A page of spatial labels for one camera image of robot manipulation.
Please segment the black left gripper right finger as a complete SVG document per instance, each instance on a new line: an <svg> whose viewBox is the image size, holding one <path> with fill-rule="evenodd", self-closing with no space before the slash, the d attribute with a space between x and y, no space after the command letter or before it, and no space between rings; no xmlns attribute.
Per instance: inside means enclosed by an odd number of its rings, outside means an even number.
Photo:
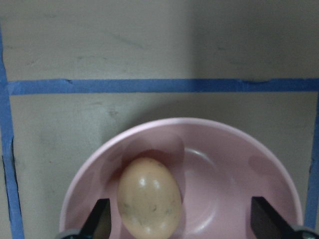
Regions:
<svg viewBox="0 0 319 239"><path fill-rule="evenodd" d="M251 198L250 226L257 239L293 239L295 234L264 197Z"/></svg>

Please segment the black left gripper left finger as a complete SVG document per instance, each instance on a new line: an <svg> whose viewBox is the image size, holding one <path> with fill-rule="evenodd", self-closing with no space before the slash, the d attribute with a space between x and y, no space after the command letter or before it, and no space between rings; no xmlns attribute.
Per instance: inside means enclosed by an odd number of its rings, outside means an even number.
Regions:
<svg viewBox="0 0 319 239"><path fill-rule="evenodd" d="M111 234L110 199L97 200L78 235L79 239L108 239Z"/></svg>

